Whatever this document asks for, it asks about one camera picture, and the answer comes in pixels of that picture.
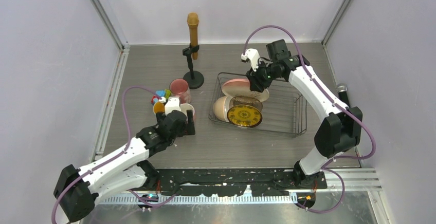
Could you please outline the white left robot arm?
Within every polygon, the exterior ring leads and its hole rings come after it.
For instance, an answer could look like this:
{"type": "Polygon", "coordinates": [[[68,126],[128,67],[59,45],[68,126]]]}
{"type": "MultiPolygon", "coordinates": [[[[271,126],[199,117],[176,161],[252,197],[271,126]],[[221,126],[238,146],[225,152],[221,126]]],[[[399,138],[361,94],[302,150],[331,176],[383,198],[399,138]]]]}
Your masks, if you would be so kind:
{"type": "Polygon", "coordinates": [[[79,168],[72,164],[64,167],[53,192],[52,223],[56,223],[58,207],[68,223],[73,223],[89,215],[101,201],[123,191],[154,189],[159,173],[148,159],[166,150],[176,138],[195,134],[192,111],[158,113],[156,120],[155,125],[141,129],[126,145],[101,159],[79,168]]]}

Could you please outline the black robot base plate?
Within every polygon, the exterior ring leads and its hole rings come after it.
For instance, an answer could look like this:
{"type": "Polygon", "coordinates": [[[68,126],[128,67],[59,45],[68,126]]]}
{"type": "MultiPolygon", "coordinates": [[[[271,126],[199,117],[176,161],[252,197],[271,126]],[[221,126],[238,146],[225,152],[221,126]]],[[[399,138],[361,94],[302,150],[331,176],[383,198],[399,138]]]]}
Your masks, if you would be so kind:
{"type": "Polygon", "coordinates": [[[241,196],[246,190],[253,196],[284,196],[288,190],[311,192],[324,190],[327,183],[323,173],[307,176],[298,182],[293,170],[285,168],[243,169],[158,169],[157,176],[141,190],[157,191],[166,196],[219,197],[241,196]]]}

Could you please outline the pink patterned mug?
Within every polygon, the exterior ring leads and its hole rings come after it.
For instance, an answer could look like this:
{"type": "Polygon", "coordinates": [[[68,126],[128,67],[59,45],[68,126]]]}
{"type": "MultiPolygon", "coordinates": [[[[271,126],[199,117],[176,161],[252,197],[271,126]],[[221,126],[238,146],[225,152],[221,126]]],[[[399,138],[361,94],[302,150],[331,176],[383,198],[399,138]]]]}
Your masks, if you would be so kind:
{"type": "Polygon", "coordinates": [[[170,83],[169,90],[175,97],[179,97],[181,103],[191,103],[192,97],[189,84],[184,79],[175,79],[170,83]]]}

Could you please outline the plain pink mug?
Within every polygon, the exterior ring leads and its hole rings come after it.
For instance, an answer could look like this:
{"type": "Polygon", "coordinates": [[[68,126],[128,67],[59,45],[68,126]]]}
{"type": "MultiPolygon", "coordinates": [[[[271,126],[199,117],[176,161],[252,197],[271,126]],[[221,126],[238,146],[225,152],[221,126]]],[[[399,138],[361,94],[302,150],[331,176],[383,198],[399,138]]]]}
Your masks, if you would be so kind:
{"type": "Polygon", "coordinates": [[[191,111],[192,111],[192,115],[193,115],[193,121],[196,122],[196,113],[195,113],[195,109],[194,109],[194,107],[193,107],[191,104],[189,104],[189,103],[182,103],[182,104],[180,105],[180,108],[181,108],[181,112],[184,113],[184,114],[186,115],[187,120],[188,120],[188,114],[187,114],[187,111],[191,110],[191,111]]]}

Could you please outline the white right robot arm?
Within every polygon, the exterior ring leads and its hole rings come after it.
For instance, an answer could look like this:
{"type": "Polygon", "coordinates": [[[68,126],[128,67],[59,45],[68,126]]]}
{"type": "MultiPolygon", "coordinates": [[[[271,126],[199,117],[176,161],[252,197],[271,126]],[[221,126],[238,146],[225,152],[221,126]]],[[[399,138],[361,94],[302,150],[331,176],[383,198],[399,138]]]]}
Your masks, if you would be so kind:
{"type": "Polygon", "coordinates": [[[272,81],[283,78],[309,102],[321,121],[314,136],[314,148],[294,165],[293,182],[307,188],[314,175],[334,157],[342,155],[360,143],[362,111],[350,107],[344,95],[335,96],[317,77],[313,67],[302,55],[292,55],[284,40],[266,46],[269,58],[256,49],[245,48],[241,60],[250,63],[246,76],[250,90],[263,92],[272,81]]]}

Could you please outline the pink beige leaf plate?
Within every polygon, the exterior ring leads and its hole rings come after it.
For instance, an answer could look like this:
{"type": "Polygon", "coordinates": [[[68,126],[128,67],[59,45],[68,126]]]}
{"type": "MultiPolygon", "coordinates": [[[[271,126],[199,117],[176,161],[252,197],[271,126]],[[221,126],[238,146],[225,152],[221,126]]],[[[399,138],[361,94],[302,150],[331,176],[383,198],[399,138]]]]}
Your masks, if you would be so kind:
{"type": "Polygon", "coordinates": [[[230,96],[232,98],[244,96],[256,98],[260,102],[264,102],[270,97],[267,89],[262,92],[251,91],[249,80],[242,78],[228,80],[222,85],[221,91],[225,96],[230,96]]]}

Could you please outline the blue mug yellow inside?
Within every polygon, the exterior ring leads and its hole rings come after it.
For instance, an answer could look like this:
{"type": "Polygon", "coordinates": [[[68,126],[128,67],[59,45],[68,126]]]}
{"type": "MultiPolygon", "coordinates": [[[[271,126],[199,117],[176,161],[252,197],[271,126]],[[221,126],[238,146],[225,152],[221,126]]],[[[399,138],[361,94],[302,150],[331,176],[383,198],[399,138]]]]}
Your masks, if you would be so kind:
{"type": "Polygon", "coordinates": [[[165,112],[165,104],[160,101],[155,102],[153,105],[153,113],[158,114],[164,112],[165,112]]]}

